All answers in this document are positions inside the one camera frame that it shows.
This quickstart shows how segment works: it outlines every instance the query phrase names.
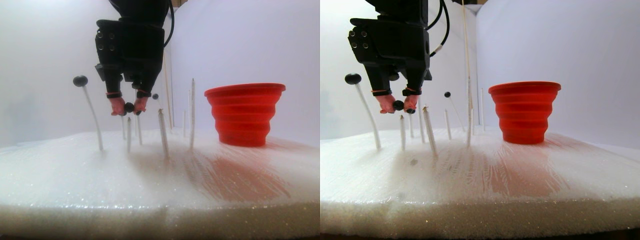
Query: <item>white foam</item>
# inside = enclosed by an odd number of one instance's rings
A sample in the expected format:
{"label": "white foam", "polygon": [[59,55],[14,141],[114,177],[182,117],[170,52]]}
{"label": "white foam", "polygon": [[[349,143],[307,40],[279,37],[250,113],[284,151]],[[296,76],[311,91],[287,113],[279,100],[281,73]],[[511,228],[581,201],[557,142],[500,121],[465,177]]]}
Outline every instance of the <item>white foam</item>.
{"label": "white foam", "polygon": [[120,131],[0,149],[0,233],[34,238],[248,239],[318,235],[319,149],[268,138],[220,144],[215,132]]}
{"label": "white foam", "polygon": [[[428,143],[381,131],[321,144],[321,232],[371,237],[510,238],[640,227],[640,162],[558,134],[539,145],[434,129]],[[640,159],[640,151],[635,151]]]}

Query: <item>wooden skewer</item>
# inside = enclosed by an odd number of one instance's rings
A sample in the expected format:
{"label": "wooden skewer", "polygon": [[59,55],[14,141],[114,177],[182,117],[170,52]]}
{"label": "wooden skewer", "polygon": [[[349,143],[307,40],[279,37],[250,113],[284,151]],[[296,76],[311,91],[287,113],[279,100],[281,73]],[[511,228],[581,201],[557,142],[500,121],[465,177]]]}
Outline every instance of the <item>wooden skewer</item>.
{"label": "wooden skewer", "polygon": [[400,139],[402,141],[402,151],[406,149],[406,133],[404,130],[404,117],[400,115]]}
{"label": "wooden skewer", "polygon": [[140,127],[140,116],[136,116],[136,128],[138,130],[138,143],[142,145],[142,128]]}
{"label": "wooden skewer", "polygon": [[166,142],[166,128],[164,126],[164,115],[162,114],[162,108],[158,109],[158,122],[160,123],[160,137],[162,137],[162,148],[164,151],[164,158],[169,158],[169,146]]}
{"label": "wooden skewer", "polygon": [[436,151],[436,141],[433,137],[433,128],[431,127],[431,119],[429,117],[429,111],[427,111],[427,107],[424,106],[422,108],[422,115],[424,116],[424,122],[427,127],[427,135],[429,136],[429,145],[431,145],[431,152],[433,153],[433,159],[438,159],[438,152]]}
{"label": "wooden skewer", "polygon": [[480,88],[480,117],[482,118],[482,131],[486,132],[484,126],[484,88]]}
{"label": "wooden skewer", "polygon": [[131,152],[131,118],[127,117],[127,152]]}
{"label": "wooden skewer", "polygon": [[[420,97],[418,97],[418,106],[421,106],[422,103],[420,102]],[[422,138],[422,143],[426,143],[426,141],[424,141],[424,124],[422,123],[422,117],[424,116],[424,114],[421,111],[418,111],[418,119],[420,122],[420,137]]]}
{"label": "wooden skewer", "polygon": [[409,114],[409,134],[413,138],[413,114]]}
{"label": "wooden skewer", "polygon": [[196,80],[195,79],[191,79],[191,136],[189,138],[189,149],[193,150],[193,141],[194,141],[194,137],[195,137],[195,128],[196,128],[196,97],[195,97],[195,92],[196,92]]}
{"label": "wooden skewer", "polygon": [[449,112],[444,109],[444,122],[447,124],[447,135],[449,135],[449,141],[451,141],[451,128],[449,127]]}

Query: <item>red collapsible cup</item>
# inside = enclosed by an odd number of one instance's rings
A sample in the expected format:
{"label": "red collapsible cup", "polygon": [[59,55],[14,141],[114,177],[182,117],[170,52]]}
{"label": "red collapsible cup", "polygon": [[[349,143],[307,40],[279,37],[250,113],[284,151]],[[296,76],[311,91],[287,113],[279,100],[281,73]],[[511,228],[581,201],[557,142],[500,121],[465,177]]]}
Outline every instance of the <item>red collapsible cup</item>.
{"label": "red collapsible cup", "polygon": [[250,83],[204,92],[220,141],[242,147],[265,145],[271,130],[269,121],[284,90],[285,86],[279,83]]}
{"label": "red collapsible cup", "polygon": [[552,82],[505,83],[489,88],[504,141],[518,144],[545,141],[547,118],[560,88],[560,84]]}

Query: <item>black sphere on stick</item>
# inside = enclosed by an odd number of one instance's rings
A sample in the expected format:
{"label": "black sphere on stick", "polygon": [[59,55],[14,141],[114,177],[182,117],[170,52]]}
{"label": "black sphere on stick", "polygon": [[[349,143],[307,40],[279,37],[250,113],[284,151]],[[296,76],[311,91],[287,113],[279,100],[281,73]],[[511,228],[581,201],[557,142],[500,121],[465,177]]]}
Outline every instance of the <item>black sphere on stick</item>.
{"label": "black sphere on stick", "polygon": [[360,77],[360,74],[347,74],[344,76],[344,81],[348,84],[354,85],[362,81],[362,77]]}
{"label": "black sphere on stick", "polygon": [[133,103],[127,102],[124,104],[124,111],[128,113],[133,112]]}
{"label": "black sphere on stick", "polygon": [[402,102],[402,101],[400,101],[400,100],[396,100],[396,101],[394,102],[394,109],[395,109],[396,111],[400,111],[400,110],[404,109],[404,102]]}
{"label": "black sphere on stick", "polygon": [[74,85],[77,87],[84,86],[88,82],[89,80],[85,76],[80,75],[80,76],[74,77]]}

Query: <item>black cable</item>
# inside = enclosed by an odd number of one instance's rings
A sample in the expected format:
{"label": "black cable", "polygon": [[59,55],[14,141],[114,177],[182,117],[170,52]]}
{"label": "black cable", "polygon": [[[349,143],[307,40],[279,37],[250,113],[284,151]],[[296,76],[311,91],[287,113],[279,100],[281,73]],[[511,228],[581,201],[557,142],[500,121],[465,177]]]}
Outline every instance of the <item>black cable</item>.
{"label": "black cable", "polygon": [[[444,4],[444,0],[441,0],[441,4],[442,6],[444,6],[444,17],[447,20],[447,31],[444,34],[444,38],[442,39],[442,42],[440,42],[440,45],[444,46],[444,43],[447,41],[447,38],[449,38],[451,23],[449,22],[449,11],[447,10],[447,5]],[[435,54],[436,54],[436,51],[433,51],[431,54],[429,54],[429,57],[433,57],[435,56]]]}
{"label": "black cable", "polygon": [[171,2],[171,0],[168,0],[169,2],[169,9],[171,10],[171,31],[169,32],[169,37],[166,39],[166,42],[164,42],[164,46],[166,47],[167,44],[169,44],[169,40],[171,40],[171,36],[173,35],[173,22],[175,21],[173,18],[173,3]]}
{"label": "black cable", "polygon": [[429,30],[431,27],[433,27],[433,25],[435,25],[436,22],[438,22],[438,20],[440,20],[440,16],[442,15],[442,5],[444,5],[444,0],[440,0],[440,9],[438,10],[438,15],[436,16],[435,19],[433,19],[433,22],[431,22],[431,24],[429,24],[429,26],[427,26],[427,30]]}

